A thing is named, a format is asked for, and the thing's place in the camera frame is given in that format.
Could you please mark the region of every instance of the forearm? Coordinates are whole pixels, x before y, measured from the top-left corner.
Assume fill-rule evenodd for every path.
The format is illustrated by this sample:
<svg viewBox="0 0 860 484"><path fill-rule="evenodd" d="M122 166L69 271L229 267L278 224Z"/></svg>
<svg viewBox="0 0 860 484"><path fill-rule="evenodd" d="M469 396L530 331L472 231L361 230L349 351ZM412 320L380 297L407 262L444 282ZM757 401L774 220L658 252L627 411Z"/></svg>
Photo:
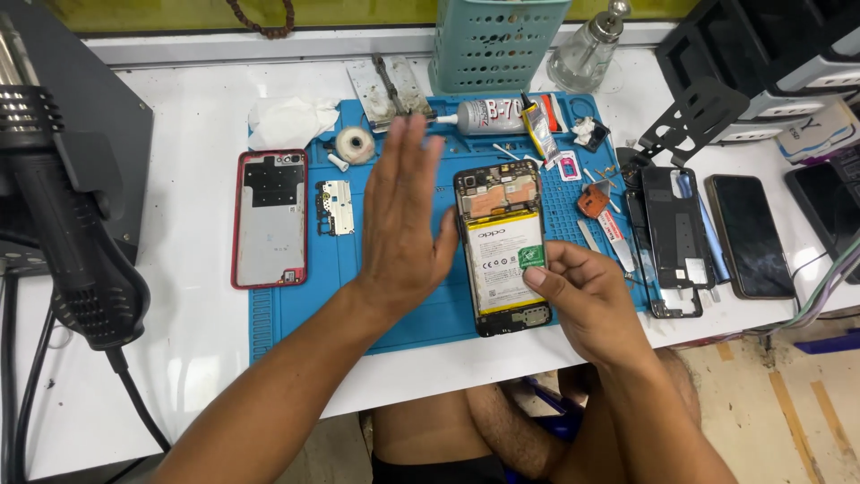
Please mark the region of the forearm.
<svg viewBox="0 0 860 484"><path fill-rule="evenodd" d="M651 352L629 365L597 365L631 482L736 484Z"/></svg>
<svg viewBox="0 0 860 484"><path fill-rule="evenodd" d="M349 370L390 326L349 285L242 373L183 434L153 482L272 482Z"/></svg>

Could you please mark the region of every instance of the oppo logo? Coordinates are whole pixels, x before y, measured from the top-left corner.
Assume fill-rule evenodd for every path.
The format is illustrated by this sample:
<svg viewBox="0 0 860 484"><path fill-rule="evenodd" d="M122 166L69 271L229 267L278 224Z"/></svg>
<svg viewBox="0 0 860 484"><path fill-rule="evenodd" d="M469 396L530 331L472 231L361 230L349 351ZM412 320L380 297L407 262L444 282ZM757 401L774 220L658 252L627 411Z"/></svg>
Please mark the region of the oppo logo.
<svg viewBox="0 0 860 484"><path fill-rule="evenodd" d="M493 237L494 235L499 235L500 233L505 233L505 229L494 230L493 232L479 233L478 238L483 239L484 237Z"/></svg>

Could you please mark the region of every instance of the blue silicone repair mat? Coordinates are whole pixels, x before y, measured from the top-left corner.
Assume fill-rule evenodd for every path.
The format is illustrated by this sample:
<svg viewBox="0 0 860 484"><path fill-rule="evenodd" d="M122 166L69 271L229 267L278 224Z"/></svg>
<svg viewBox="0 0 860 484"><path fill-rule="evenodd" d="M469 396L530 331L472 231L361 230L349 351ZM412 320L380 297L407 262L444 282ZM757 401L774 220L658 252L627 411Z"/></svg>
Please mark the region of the blue silicone repair mat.
<svg viewBox="0 0 860 484"><path fill-rule="evenodd" d="M562 109L565 123L570 127L576 118L593 116L600 119L594 99L589 95L569 95L554 93ZM431 97L431 107L439 115L454 114L457 105L465 100L480 99L481 96ZM364 206L364 187L376 158L363 166L353 166L341 173L326 158L323 142L333 141L340 130L346 126L363 125L368 127L364 111L358 100L342 101L341 116L334 131L324 133L311 141L308 148L310 164L308 169L308 278L300 286L274 289L256 289L249 294L249 342L251 362L261 357L273 344L288 335L303 321L307 320L335 293L335 291L354 278L359 270L361 254L361 221ZM525 154L539 158L531 139L521 135L491 135L464 137L450 125L432 125L428 132L446 137L445 152L439 163L436 178L436 194L433 200L433 230L439 228L439 219L445 210L454 204L452 179L460 170L477 168L489 164L503 163L510 159L495 150L497 143L508 151L522 156ZM382 148L383 134L374 135L376 151ZM590 153L575 145L571 133L556 136L561 150L574 150L580 169L587 168L598 177L597 170L616 164L610 143L602 143L596 153ZM544 225L546 239L564 239L587 246L585 238L576 221L584 216L576 207L582 193L582 184L588 183L587 177L580 181L563 182L558 168L551 171L541 169L544 182ZM611 199L622 209L614 214L625 238L630 238L630 224L627 208L622 197L624 181L620 176L612 176L618 168L607 173L617 185L612 189ZM353 218L355 233L348 235L319 235L316 230L315 185L320 181L348 180L353 198ZM596 220L586 219L589 231L604 254L615 257L603 230ZM648 297L640 284L630 291L637 311L644 311ZM409 313L391 328L367 354L398 351L408 348L441 344L467 338L477 338L475 321L472 316L469 283L462 246L454 256L451 274L412 313Z"/></svg>

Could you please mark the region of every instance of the shorts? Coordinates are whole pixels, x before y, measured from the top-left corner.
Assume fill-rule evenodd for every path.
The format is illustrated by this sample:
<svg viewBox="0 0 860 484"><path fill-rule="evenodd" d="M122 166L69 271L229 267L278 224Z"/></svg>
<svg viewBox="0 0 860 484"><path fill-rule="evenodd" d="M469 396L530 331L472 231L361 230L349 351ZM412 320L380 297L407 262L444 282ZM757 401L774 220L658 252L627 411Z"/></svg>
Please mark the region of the shorts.
<svg viewBox="0 0 860 484"><path fill-rule="evenodd" d="M438 464L395 465L372 456L373 484L507 484L496 455Z"/></svg>

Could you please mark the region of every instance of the left hand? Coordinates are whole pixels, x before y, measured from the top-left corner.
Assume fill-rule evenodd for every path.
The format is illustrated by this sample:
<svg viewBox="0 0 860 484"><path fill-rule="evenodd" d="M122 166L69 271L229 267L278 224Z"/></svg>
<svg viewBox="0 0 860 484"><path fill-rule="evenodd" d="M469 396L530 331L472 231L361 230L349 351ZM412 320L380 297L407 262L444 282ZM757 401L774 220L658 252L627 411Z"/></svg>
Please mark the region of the left hand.
<svg viewBox="0 0 860 484"><path fill-rule="evenodd" d="M445 142L424 139L423 115L391 123L365 187L361 271L352 285L393 326L448 275L459 237L453 208L436 240L430 229L436 168Z"/></svg>

